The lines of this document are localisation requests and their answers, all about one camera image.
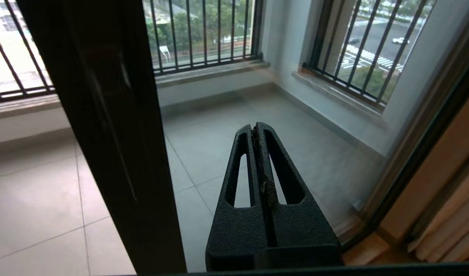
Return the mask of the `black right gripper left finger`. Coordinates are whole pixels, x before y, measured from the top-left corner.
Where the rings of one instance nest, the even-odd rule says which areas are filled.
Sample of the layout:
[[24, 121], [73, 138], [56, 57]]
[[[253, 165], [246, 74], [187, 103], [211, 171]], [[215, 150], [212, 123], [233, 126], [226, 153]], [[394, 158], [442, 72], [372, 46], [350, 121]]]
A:
[[[235, 206], [242, 157], [247, 162], [250, 198], [248, 207]], [[256, 254], [267, 247], [252, 128], [245, 125], [236, 132], [233, 140], [205, 248], [205, 266], [208, 271], [254, 270]]]

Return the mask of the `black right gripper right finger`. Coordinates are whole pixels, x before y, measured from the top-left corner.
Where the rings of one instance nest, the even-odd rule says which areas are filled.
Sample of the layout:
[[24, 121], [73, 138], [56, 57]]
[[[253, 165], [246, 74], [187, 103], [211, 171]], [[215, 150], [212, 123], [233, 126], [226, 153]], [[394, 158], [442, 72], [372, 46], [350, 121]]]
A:
[[276, 131], [257, 123], [258, 168], [269, 243], [276, 247], [330, 246], [340, 242]]

